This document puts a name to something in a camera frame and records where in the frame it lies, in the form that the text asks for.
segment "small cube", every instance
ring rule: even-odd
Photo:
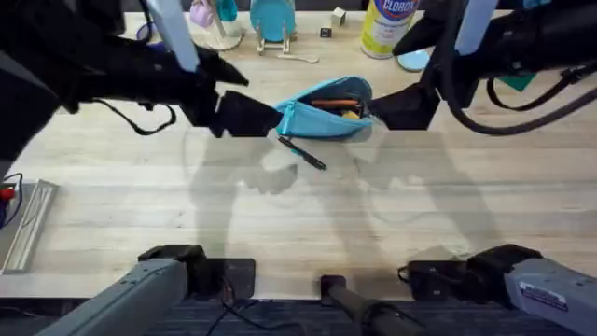
[[[340,26],[344,25],[345,22],[346,22],[346,10],[339,8],[339,7],[334,9],[334,11],[332,12],[332,23],[335,26],[340,27]]]
[[[332,36],[332,23],[326,22],[319,29],[319,37],[331,38]]]

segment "red button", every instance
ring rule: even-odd
[[[0,189],[0,200],[8,201],[15,197],[14,189]]]

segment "black pen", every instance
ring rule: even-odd
[[[305,160],[307,163],[309,163],[311,166],[319,169],[319,170],[325,170],[327,169],[327,166],[325,163],[317,160],[317,158],[315,158],[313,155],[307,153],[306,151],[298,148],[295,146],[295,144],[291,143],[290,140],[288,139],[284,139],[282,136],[280,136],[278,138],[278,141],[280,141],[284,146],[290,148],[290,151],[292,151],[293,153],[299,155],[303,160]]]

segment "yellow canister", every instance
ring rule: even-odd
[[[408,31],[419,0],[369,0],[361,49],[376,59],[392,57],[392,49]]]

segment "teal object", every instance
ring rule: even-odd
[[[537,74],[528,74],[522,76],[502,76],[498,79],[506,83],[510,88],[523,92],[524,89],[531,83]]]
[[[225,22],[234,22],[239,14],[234,0],[215,0],[215,8],[220,20]]]
[[[524,0],[523,4],[524,7],[527,9],[547,5],[551,2],[551,0]]]
[[[284,116],[276,131],[280,135],[329,138],[349,136],[373,124],[370,117],[351,120],[306,104],[315,99],[371,100],[371,86],[361,77],[342,77],[315,85],[274,108]]]
[[[295,11],[287,0],[254,0],[251,4],[250,18],[255,30],[257,24],[260,25],[261,37],[266,41],[284,40],[284,22],[289,35],[295,31]]]

